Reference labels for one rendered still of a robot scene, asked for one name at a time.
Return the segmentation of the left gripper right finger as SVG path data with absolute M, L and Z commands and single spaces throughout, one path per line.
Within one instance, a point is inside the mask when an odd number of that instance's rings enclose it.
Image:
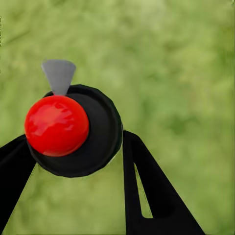
M 141 138 L 122 133 L 126 235 L 205 235 Z M 142 216 L 134 163 L 153 219 Z

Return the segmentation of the pesticide atomizer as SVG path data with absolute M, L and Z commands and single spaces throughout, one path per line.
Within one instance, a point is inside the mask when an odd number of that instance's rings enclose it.
M 121 149 L 123 122 L 113 101 L 97 88 L 70 85 L 74 62 L 41 64 L 51 92 L 28 111 L 24 132 L 32 157 L 45 170 L 67 178 L 104 168 Z

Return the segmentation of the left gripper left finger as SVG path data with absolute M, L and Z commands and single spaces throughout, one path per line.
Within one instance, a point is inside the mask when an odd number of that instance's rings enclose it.
M 0 147 L 0 235 L 36 162 L 25 135 Z

